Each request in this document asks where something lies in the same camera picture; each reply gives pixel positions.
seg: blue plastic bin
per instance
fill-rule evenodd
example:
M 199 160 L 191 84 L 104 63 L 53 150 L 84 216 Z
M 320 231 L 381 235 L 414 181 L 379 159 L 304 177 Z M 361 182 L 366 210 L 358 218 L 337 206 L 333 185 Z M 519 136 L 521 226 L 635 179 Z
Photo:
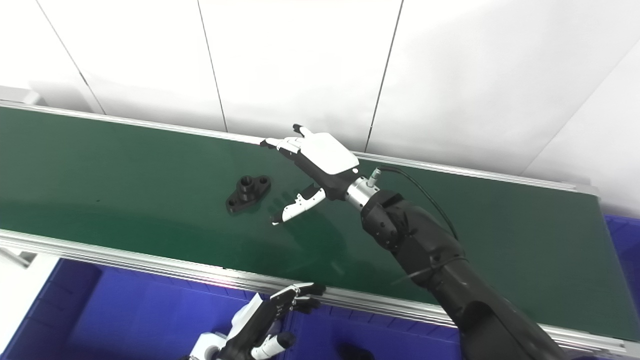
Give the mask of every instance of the blue plastic bin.
M 228 332 L 252 292 L 62 259 L 2 360 L 175 360 L 202 332 Z M 291 313 L 298 341 L 279 359 L 339 360 L 350 343 L 376 359 L 460 359 L 456 329 L 323 306 Z
M 605 215 L 622 271 L 640 313 L 640 220 Z

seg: black cable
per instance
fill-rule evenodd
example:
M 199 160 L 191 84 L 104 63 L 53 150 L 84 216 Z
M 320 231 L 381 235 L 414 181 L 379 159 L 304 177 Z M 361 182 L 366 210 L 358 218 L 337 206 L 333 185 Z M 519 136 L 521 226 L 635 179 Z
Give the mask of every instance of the black cable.
M 406 172 L 402 171 L 397 167 L 378 167 L 378 169 L 380 171 L 389 171 L 389 172 L 395 172 L 395 173 L 401 174 L 404 177 L 406 177 L 409 181 L 411 181 L 420 190 L 420 192 L 422 192 L 422 194 L 427 197 L 427 199 L 430 201 L 433 207 L 436 208 L 436 210 L 438 210 L 438 212 L 440 213 L 440 216 L 442 216 L 444 221 L 447 223 L 447 226 L 449 226 L 449 229 L 451 230 L 451 234 L 456 240 L 458 240 L 458 233 L 456 232 L 456 229 L 453 227 L 453 224 L 451 223 L 451 220 L 449 220 L 449 217 L 447 216 L 447 214 L 445 214 L 444 210 L 440 207 L 440 205 L 438 205 L 436 200 L 434 200 L 431 197 L 431 195 L 429 195 L 427 190 L 425 190 L 422 187 L 422 185 L 420 185 L 414 178 L 412 178 L 411 175 L 407 174 Z

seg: white wall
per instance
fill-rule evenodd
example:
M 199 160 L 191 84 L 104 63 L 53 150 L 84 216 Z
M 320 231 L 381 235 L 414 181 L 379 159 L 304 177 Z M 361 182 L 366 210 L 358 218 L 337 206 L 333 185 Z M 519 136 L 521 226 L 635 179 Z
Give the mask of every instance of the white wall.
M 524 175 L 590 182 L 600 189 L 605 211 L 640 218 L 640 43 Z
M 364 150 L 400 0 L 201 0 L 228 129 Z
M 0 85 L 30 88 L 49 106 L 100 113 L 100 106 L 33 0 L 0 0 Z
M 40 0 L 109 115 L 225 130 L 196 0 Z
M 353 150 L 590 182 L 640 217 L 635 0 L 404 0 L 382 88 L 401 0 L 40 4 L 53 28 L 0 0 L 0 85 L 53 106 L 261 136 L 299 122 Z

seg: green conveyor belt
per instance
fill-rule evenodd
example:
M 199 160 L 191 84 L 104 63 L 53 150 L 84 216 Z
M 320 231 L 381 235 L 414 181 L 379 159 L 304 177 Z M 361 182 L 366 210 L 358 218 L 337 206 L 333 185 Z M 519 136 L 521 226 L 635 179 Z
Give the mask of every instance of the green conveyor belt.
M 404 170 L 446 210 L 477 271 L 537 322 L 640 340 L 595 196 Z M 245 174 L 271 176 L 272 188 L 230 216 L 225 200 Z M 0 107 L 2 229 L 435 303 L 349 204 L 324 201 L 272 226 L 310 183 L 247 143 Z M 378 185 L 433 211 L 400 176 Z

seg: black robotic arm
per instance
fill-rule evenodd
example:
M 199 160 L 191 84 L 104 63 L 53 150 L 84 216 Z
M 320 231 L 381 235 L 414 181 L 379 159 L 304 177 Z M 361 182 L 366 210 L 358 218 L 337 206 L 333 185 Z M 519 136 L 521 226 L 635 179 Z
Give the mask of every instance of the black robotic arm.
M 358 160 L 327 133 L 294 125 L 302 137 L 267 138 L 318 185 L 272 218 L 274 225 L 325 198 L 344 200 L 360 211 L 363 229 L 402 266 L 411 280 L 430 291 L 460 331 L 469 360 L 560 360 L 565 353 L 538 324 L 500 296 L 473 270 L 457 239 L 424 209 L 375 186 L 376 177 L 358 174 Z

